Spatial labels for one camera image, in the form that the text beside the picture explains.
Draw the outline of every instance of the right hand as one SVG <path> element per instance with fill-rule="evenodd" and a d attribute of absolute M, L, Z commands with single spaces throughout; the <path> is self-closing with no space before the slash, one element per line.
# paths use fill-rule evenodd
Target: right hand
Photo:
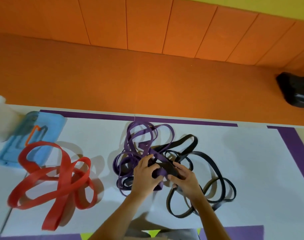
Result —
<path fill-rule="evenodd" d="M 169 174 L 168 179 L 173 182 L 173 187 L 176 185 L 180 186 L 183 190 L 183 193 L 190 201 L 202 200 L 204 198 L 199 182 L 196 179 L 195 173 L 189 170 L 186 166 L 181 165 L 177 162 L 173 162 L 173 165 L 176 167 L 178 173 L 182 176 L 183 180 Z"/>

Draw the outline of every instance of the orange floor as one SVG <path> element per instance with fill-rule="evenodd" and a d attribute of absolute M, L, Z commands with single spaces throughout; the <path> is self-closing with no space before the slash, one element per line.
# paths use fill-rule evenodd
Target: orange floor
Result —
<path fill-rule="evenodd" d="M 9 104 L 304 125 L 281 70 L 0 35 Z"/>

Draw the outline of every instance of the left hand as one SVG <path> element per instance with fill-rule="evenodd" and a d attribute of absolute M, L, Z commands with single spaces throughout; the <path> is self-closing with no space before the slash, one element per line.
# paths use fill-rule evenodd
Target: left hand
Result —
<path fill-rule="evenodd" d="M 132 184 L 131 194 L 146 198 L 153 192 L 154 188 L 163 180 L 160 175 L 157 178 L 152 178 L 152 172 L 160 168 L 158 164 L 153 164 L 148 167 L 148 161 L 153 157 L 153 154 L 143 157 L 138 165 L 134 168 L 134 179 Z"/>

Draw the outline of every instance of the resistance band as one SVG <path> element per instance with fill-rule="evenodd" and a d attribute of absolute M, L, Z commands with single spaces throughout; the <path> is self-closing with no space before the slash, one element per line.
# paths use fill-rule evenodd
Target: resistance band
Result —
<path fill-rule="evenodd" d="M 141 129 L 138 132 L 135 132 L 131 134 L 131 130 L 135 127 L 140 126 L 140 128 L 144 127 L 144 129 Z M 167 127 L 171 132 L 171 140 L 170 143 L 165 145 L 159 145 L 155 147 L 151 147 L 152 143 L 156 140 L 158 137 L 158 128 L 159 127 Z M 148 141 L 143 141 L 138 143 L 138 148 L 143 150 L 142 154 L 135 148 L 133 140 L 138 137 L 145 134 L 150 134 L 151 139 Z M 179 145 L 182 145 L 185 141 L 188 139 L 193 138 L 193 142 L 181 153 L 171 150 Z M 188 158 L 189 155 L 197 155 L 201 158 L 203 158 L 205 161 L 209 163 L 209 165 L 212 167 L 214 172 L 216 173 L 217 177 L 210 180 L 204 188 L 202 188 L 203 194 L 205 195 L 206 192 L 209 190 L 209 188 L 213 185 L 214 182 L 218 181 L 221 184 L 222 193 L 218 200 L 207 200 L 209 203 L 212 203 L 212 209 L 217 210 L 223 203 L 225 202 L 231 202 L 236 197 L 236 188 L 232 184 L 231 181 L 224 178 L 219 171 L 217 165 L 215 162 L 205 153 L 203 152 L 197 152 L 193 151 L 195 147 L 198 144 L 198 139 L 194 135 L 186 135 L 182 139 L 178 141 L 173 141 L 174 139 L 174 129 L 167 124 L 160 124 L 154 126 L 153 124 L 149 122 L 132 122 L 129 124 L 127 131 L 126 131 L 126 139 L 124 141 L 124 149 L 123 151 L 118 154 L 118 156 L 114 159 L 113 162 L 113 170 L 118 175 L 118 180 L 116 182 L 117 187 L 119 188 L 122 195 L 126 196 L 123 191 L 131 190 L 132 183 L 133 183 L 133 172 L 134 168 L 138 165 L 138 162 L 145 157 L 148 154 L 154 154 L 154 158 L 150 159 L 148 166 L 153 165 L 154 163 L 157 163 L 156 161 L 159 160 L 161 163 L 158 163 L 160 165 L 159 169 L 156 169 L 152 173 L 152 177 L 156 178 L 159 175 L 167 176 L 168 174 L 172 174 L 176 177 L 180 177 L 178 175 L 177 170 L 175 169 L 173 165 L 173 161 L 171 161 L 167 155 L 173 156 L 173 154 L 176 156 L 174 159 L 175 162 L 181 163 L 184 159 L 186 159 L 190 165 L 190 170 L 193 170 L 193 163 Z M 234 196 L 232 198 L 226 197 L 226 186 L 225 181 L 230 185 L 230 187 L 233 190 Z M 163 182 L 161 181 L 157 187 L 155 187 L 154 191 L 161 190 L 163 187 Z M 176 215 L 171 210 L 171 199 L 173 197 L 173 194 L 175 191 L 182 192 L 181 188 L 177 186 L 176 188 L 172 188 L 170 190 L 169 196 L 167 198 L 167 208 L 168 211 L 177 218 L 184 218 L 189 216 L 192 212 L 195 214 L 198 214 L 197 211 L 194 209 L 193 206 L 189 208 L 188 211 L 186 211 L 183 214 Z"/>
<path fill-rule="evenodd" d="M 27 160 L 27 155 L 32 149 L 43 145 L 52 146 L 62 151 L 62 160 L 60 166 L 40 168 L 35 162 Z M 77 162 L 80 161 L 84 162 L 88 166 L 88 170 L 86 172 L 75 168 Z M 82 157 L 75 162 L 71 162 L 69 155 L 59 145 L 52 142 L 38 141 L 27 145 L 22 150 L 19 155 L 18 162 L 29 173 L 29 175 L 24 178 L 11 192 L 8 198 L 8 205 L 12 208 L 26 210 L 55 199 L 53 206 L 51 207 L 43 222 L 42 230 L 54 231 L 57 229 L 61 221 L 68 196 L 71 193 L 74 194 L 75 206 L 80 210 L 91 208 L 97 203 L 98 193 L 95 190 L 93 182 L 89 177 L 91 161 L 88 157 Z M 58 177 L 49 177 L 46 175 L 47 173 L 54 170 L 59 171 Z M 46 193 L 33 200 L 22 202 L 20 205 L 18 205 L 20 199 L 28 190 L 36 185 L 38 180 L 58 181 L 57 190 Z M 84 185 L 90 186 L 94 192 L 91 202 L 84 203 L 80 200 L 78 189 Z"/>

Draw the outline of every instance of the hand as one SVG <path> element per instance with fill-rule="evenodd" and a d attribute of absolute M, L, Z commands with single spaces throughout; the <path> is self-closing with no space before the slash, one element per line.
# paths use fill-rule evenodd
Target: hand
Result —
<path fill-rule="evenodd" d="M 202 200 L 204 198 L 199 182 L 196 179 L 195 173 L 189 170 L 186 166 L 183 166 L 177 162 L 173 162 L 178 173 L 182 176 L 183 180 L 173 176 L 168 175 L 168 179 L 174 183 L 173 187 L 177 185 L 181 187 L 183 193 L 190 199 L 191 202 L 195 200 Z"/>
<path fill-rule="evenodd" d="M 160 168 L 158 164 L 153 164 L 148 167 L 149 160 L 153 157 L 153 154 L 143 157 L 138 165 L 134 168 L 134 179 L 132 184 L 131 194 L 143 197 L 144 199 L 153 192 L 154 188 L 163 180 L 163 176 L 160 175 L 157 178 L 152 178 L 152 172 L 155 169 Z"/>

